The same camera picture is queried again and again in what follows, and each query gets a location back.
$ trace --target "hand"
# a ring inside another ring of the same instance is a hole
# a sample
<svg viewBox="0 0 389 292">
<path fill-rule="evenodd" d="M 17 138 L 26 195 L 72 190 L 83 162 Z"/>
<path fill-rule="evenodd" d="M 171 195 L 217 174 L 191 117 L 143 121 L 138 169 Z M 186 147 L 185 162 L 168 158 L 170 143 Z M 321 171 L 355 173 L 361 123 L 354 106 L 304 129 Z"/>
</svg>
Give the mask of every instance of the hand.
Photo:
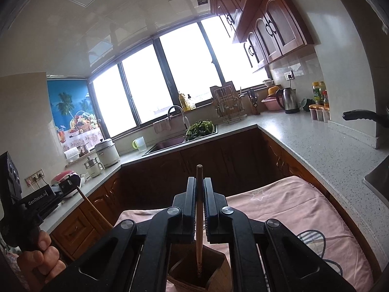
<svg viewBox="0 0 389 292">
<path fill-rule="evenodd" d="M 64 269 L 65 264 L 59 260 L 60 253 L 58 249 L 50 246 L 51 238 L 48 233 L 40 231 L 38 237 L 38 246 L 43 251 L 24 251 L 17 259 L 18 266 L 26 278 L 31 292 L 38 292 L 44 284 L 59 275 Z M 40 273 L 46 276 L 44 283 L 33 274 L 32 270 L 37 268 Z"/>
</svg>

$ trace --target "palm tree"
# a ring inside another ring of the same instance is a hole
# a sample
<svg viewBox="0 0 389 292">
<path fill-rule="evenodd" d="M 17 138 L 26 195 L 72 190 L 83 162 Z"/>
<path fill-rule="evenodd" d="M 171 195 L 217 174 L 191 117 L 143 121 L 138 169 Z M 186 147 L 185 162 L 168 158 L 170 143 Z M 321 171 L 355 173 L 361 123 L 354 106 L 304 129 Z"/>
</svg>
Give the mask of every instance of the palm tree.
<svg viewBox="0 0 389 292">
<path fill-rule="evenodd" d="M 60 97 L 62 102 L 59 102 L 57 104 L 58 110 L 60 110 L 61 115 L 70 115 L 72 118 L 73 115 L 71 114 L 71 111 L 74 109 L 73 102 L 71 100 L 71 95 L 67 94 L 65 92 L 58 93 L 58 96 Z"/>
<path fill-rule="evenodd" d="M 85 112 L 91 113 L 91 104 L 87 98 L 81 100 L 81 109 Z"/>
</svg>

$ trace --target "upper cabinet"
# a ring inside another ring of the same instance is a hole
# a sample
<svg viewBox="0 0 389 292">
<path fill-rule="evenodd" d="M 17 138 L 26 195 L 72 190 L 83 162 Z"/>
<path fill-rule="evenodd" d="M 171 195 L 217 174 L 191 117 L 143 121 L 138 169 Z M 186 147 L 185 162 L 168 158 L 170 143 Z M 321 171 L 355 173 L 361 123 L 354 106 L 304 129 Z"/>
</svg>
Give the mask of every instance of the upper cabinet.
<svg viewBox="0 0 389 292">
<path fill-rule="evenodd" d="M 254 71 L 312 37 L 291 0 L 210 0 L 234 43 L 244 43 Z"/>
<path fill-rule="evenodd" d="M 246 41 L 243 42 L 252 71 L 255 72 L 268 64 L 268 59 L 258 40 L 255 29 L 250 25 L 246 31 Z"/>
<path fill-rule="evenodd" d="M 289 0 L 263 0 L 260 10 L 266 33 L 282 55 L 313 44 L 305 23 Z"/>
</svg>

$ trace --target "ceiling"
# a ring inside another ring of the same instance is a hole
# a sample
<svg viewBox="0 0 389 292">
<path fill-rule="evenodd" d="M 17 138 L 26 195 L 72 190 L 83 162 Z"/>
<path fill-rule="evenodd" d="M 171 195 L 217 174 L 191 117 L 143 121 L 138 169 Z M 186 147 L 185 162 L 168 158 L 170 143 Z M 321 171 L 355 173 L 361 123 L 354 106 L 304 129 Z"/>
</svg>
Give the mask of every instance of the ceiling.
<svg viewBox="0 0 389 292">
<path fill-rule="evenodd" d="M 209 13 L 197 0 L 30 0 L 0 37 L 0 76 L 89 77 L 149 36 Z"/>
</svg>

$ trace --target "dish rack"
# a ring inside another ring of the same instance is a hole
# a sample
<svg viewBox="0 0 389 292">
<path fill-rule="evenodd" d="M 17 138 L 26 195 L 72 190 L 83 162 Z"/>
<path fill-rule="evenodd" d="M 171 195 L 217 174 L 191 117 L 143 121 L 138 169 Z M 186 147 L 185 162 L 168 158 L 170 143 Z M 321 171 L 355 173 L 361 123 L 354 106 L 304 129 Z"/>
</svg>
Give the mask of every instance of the dish rack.
<svg viewBox="0 0 389 292">
<path fill-rule="evenodd" d="M 225 85 L 223 87 L 212 87 L 213 106 L 220 118 L 223 121 L 230 123 L 242 118 L 244 111 L 242 103 L 242 94 L 238 94 L 233 85 Z"/>
</svg>

